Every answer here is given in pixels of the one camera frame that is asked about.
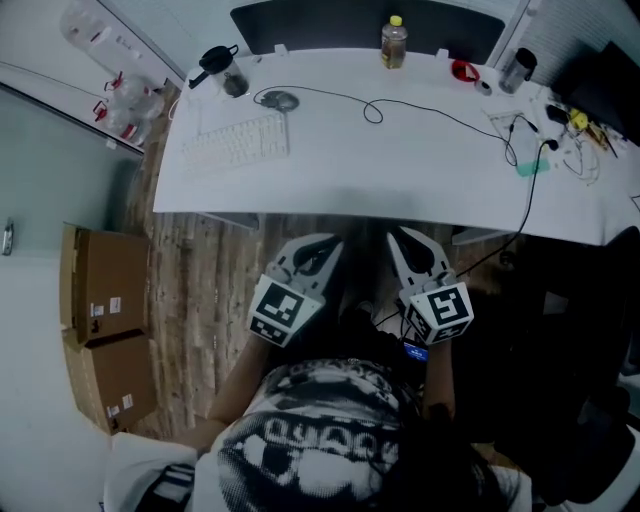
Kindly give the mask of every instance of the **door handle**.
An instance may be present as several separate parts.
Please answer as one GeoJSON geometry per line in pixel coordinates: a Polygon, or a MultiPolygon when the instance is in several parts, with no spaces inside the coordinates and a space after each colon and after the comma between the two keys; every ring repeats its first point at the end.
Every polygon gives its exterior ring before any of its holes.
{"type": "Polygon", "coordinates": [[[13,250],[13,221],[7,219],[7,224],[4,227],[4,235],[2,236],[2,255],[11,256],[13,250]]]}

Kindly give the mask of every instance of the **monitor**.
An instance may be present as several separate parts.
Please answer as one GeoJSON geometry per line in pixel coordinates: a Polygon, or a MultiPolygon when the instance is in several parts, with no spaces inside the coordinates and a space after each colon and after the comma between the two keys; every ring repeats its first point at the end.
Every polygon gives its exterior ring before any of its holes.
{"type": "Polygon", "coordinates": [[[563,101],[640,145],[640,67],[614,43],[572,77],[563,101]]]}

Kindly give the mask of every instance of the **computer mouse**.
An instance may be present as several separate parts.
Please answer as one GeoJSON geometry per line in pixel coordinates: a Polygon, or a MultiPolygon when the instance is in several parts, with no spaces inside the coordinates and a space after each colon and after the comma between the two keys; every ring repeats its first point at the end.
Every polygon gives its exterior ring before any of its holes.
{"type": "Polygon", "coordinates": [[[293,94],[285,91],[269,91],[260,100],[260,104],[267,108],[274,108],[278,112],[291,112],[298,108],[300,100],[293,94]]]}

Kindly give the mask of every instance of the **wooden floor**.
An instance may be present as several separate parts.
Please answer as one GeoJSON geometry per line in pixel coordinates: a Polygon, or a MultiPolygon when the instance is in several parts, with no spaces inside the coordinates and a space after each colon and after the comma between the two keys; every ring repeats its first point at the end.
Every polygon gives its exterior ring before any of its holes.
{"type": "MultiPolygon", "coordinates": [[[[167,105],[177,91],[167,91],[167,105]]],[[[265,264],[285,241],[314,232],[341,235],[351,291],[377,283],[378,319],[395,312],[397,283],[384,247],[388,226],[414,227],[440,242],[457,270],[499,247],[504,239],[464,248],[450,245],[452,227],[360,217],[263,215],[258,231],[196,214],[154,214],[153,198],[170,122],[155,125],[132,186],[127,230],[151,240],[147,323],[151,338],[157,411],[131,431],[168,439],[207,415],[211,401],[247,339],[246,315],[265,264]]],[[[500,293],[497,256],[465,279],[469,286],[500,293]]],[[[381,328],[398,332],[398,317],[381,328]]]]}

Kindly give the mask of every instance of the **black chair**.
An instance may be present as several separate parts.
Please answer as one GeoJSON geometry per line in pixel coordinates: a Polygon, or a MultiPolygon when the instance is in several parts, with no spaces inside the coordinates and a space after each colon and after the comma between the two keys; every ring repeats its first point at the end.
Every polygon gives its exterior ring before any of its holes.
{"type": "Polygon", "coordinates": [[[504,372],[496,449],[523,468],[548,505],[590,503],[634,446],[629,397],[616,386],[636,327],[640,233],[605,247],[533,239],[518,256],[521,326],[504,372]],[[566,311],[543,315],[548,292],[566,311]]]}

